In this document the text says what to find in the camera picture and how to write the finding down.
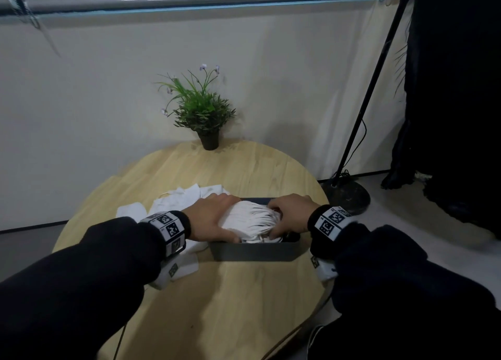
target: white wall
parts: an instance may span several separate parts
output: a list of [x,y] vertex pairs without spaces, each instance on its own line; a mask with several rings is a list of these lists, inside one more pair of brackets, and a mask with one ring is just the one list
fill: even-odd
[[[239,112],[225,136],[266,143],[318,178],[340,161],[396,6],[379,2],[0,21],[0,230],[69,219],[127,163],[194,133],[160,114],[157,73],[219,64]],[[389,168],[403,121],[394,53],[351,173]]]

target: lamp base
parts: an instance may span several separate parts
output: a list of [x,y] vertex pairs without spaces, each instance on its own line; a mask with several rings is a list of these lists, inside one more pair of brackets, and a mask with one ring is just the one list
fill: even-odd
[[332,180],[328,180],[322,189],[331,206],[341,206],[351,215],[360,215],[371,204],[367,190],[351,177],[341,177],[336,186],[332,186]]

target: gray box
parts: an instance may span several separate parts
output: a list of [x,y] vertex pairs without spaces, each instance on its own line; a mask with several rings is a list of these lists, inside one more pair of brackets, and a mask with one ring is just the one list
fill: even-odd
[[[272,198],[242,198],[267,205]],[[216,261],[293,261],[304,252],[300,234],[291,232],[280,243],[225,243],[210,242],[209,248]]]

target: black curtain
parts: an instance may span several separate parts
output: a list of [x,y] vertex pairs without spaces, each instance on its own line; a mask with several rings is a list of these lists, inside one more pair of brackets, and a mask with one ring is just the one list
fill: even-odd
[[431,175],[425,196],[501,238],[498,110],[501,0],[415,0],[407,42],[405,122],[381,186]]

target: black pole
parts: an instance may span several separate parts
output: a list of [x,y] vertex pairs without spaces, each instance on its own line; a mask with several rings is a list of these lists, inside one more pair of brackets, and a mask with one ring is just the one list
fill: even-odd
[[386,60],[386,57],[388,56],[388,52],[390,51],[391,43],[393,42],[393,38],[395,38],[398,25],[402,20],[405,7],[407,6],[408,2],[409,0],[400,0],[400,2],[398,3],[398,8],[397,11],[395,12],[395,17],[393,17],[393,22],[391,23],[390,30],[388,31],[388,36],[386,37],[383,50],[381,50],[381,54],[379,55],[379,60],[377,61],[376,68],[374,69],[374,73],[372,74],[371,82],[369,83],[369,88],[367,88],[367,92],[365,93],[364,101],[362,102],[362,106],[360,107],[360,111],[358,112],[357,120],[355,121],[355,126],[351,131],[350,139],[348,140],[348,144],[341,159],[341,163],[339,164],[338,170],[336,171],[333,179],[331,181],[326,182],[329,186],[335,187],[338,184],[339,177],[341,176],[341,172],[343,171],[345,161],[348,158],[348,154],[350,154],[353,141],[355,140],[355,136],[357,135],[358,129],[360,127],[360,123],[362,122],[362,118],[364,117],[365,110],[367,109],[369,101],[371,100],[372,93],[374,92],[374,88],[376,87],[377,80],[379,78],[379,75],[381,74],[384,62]]

